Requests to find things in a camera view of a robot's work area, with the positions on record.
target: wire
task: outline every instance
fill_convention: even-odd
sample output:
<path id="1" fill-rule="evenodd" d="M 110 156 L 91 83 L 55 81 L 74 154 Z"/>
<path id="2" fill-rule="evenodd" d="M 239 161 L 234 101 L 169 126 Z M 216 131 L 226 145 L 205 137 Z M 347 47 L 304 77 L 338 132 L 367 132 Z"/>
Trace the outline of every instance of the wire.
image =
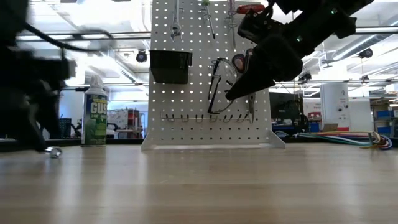
<path id="1" fill-rule="evenodd" d="M 360 146 L 361 149 L 374 149 L 378 148 L 380 150 L 388 150 L 392 148 L 392 141 L 386 136 L 380 136 L 378 133 L 370 133 L 367 131 L 332 131 L 328 133 L 318 133 L 318 134 L 309 134 L 309 133 L 298 133 L 294 135 L 296 138 L 304 137 L 304 138 L 318 138 L 324 139 L 333 143 L 339 144 L 350 144 L 354 146 Z"/>
<path id="2" fill-rule="evenodd" d="M 369 133 L 369 131 L 329 131 L 325 133 L 318 133 L 320 135 L 329 135 L 329 134 L 358 134 L 358 133 Z M 373 132 L 378 142 L 380 142 L 381 137 L 379 133 Z"/>
<path id="3" fill-rule="evenodd" d="M 269 0 L 268 6 L 264 10 L 264 12 L 267 15 L 267 19 L 272 18 L 272 16 L 274 15 L 274 9 L 273 9 L 274 4 L 275 4 L 275 0 Z"/>
<path id="4" fill-rule="evenodd" d="M 10 5 L 8 5 L 7 1 L 0 1 L 1 6 L 4 7 L 4 10 L 6 12 L 8 12 L 10 14 L 10 16 L 12 16 L 18 23 L 22 24 L 24 26 L 24 28 L 26 30 L 28 30 L 29 32 L 35 34 L 36 36 L 40 37 L 41 39 L 47 41 L 48 43 L 55 45 L 61 49 L 67 49 L 67 50 L 74 50 L 77 52 L 99 52 L 102 50 L 108 50 L 109 47 L 111 47 L 114 44 L 114 37 L 112 34 L 110 34 L 109 32 L 105 31 L 105 30 L 101 30 L 101 29 L 88 29 L 85 32 L 92 32 L 95 34 L 104 34 L 107 37 L 109 37 L 111 43 L 109 44 L 109 46 L 106 47 L 101 47 L 98 49 L 84 49 L 81 47 L 75 47 L 69 44 L 65 44 L 62 43 L 58 40 L 55 40 L 53 38 L 51 38 L 50 36 L 48 36 L 47 34 L 44 34 L 42 31 L 36 29 L 34 26 L 30 25 L 29 23 L 27 23 L 24 19 L 21 19 L 18 14 L 10 7 Z"/>

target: wooden table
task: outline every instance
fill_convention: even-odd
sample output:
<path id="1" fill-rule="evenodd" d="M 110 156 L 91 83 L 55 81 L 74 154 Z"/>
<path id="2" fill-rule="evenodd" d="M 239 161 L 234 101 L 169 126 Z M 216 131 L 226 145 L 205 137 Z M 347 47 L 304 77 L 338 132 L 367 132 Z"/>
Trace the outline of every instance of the wooden table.
<path id="1" fill-rule="evenodd" d="M 0 155 L 1 223 L 398 223 L 398 153 L 69 147 Z"/>

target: pegboard stand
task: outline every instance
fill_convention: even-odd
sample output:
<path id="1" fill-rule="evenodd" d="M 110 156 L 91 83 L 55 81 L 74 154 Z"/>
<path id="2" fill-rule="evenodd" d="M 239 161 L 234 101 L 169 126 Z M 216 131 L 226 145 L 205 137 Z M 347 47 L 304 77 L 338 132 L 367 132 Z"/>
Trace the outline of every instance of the pegboard stand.
<path id="1" fill-rule="evenodd" d="M 248 2 L 236 2 L 236 7 Z M 174 0 L 154 1 L 152 13 L 152 50 L 175 50 L 193 53 L 188 71 L 188 84 L 156 83 L 150 76 L 148 135 L 142 150 L 177 146 L 272 146 L 285 148 L 285 143 L 272 132 L 268 90 L 257 92 L 254 102 L 255 119 L 248 117 L 247 98 L 237 99 L 228 110 L 219 115 L 207 113 L 210 104 L 208 92 L 211 82 L 211 61 L 218 57 L 232 59 L 254 45 L 237 34 L 233 47 L 227 1 L 211 2 L 209 11 L 216 39 L 213 39 L 208 20 L 203 18 L 201 2 L 180 0 L 180 25 L 183 39 L 172 42 Z M 239 23 L 243 15 L 235 15 Z M 215 106 L 223 108 L 229 103 L 219 91 Z"/>

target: black bin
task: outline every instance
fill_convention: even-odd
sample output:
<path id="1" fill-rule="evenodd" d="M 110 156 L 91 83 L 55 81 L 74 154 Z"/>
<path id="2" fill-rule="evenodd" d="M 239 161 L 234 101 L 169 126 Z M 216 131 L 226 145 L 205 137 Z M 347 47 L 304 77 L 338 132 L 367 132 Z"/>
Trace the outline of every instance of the black bin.
<path id="1" fill-rule="evenodd" d="M 192 66 L 190 52 L 150 51 L 150 72 L 157 83 L 187 84 L 189 66 Z"/>

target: red tool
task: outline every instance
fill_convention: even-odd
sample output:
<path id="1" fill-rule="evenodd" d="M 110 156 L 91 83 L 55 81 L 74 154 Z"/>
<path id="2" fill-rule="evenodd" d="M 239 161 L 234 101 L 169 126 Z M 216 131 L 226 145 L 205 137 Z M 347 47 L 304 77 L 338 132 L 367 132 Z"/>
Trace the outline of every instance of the red tool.
<path id="1" fill-rule="evenodd" d="M 262 4 L 250 4 L 250 5 L 245 5 L 245 6 L 239 6 L 238 9 L 236 10 L 236 13 L 238 14 L 246 14 L 252 9 L 254 12 L 261 12 L 266 9 L 265 6 Z"/>

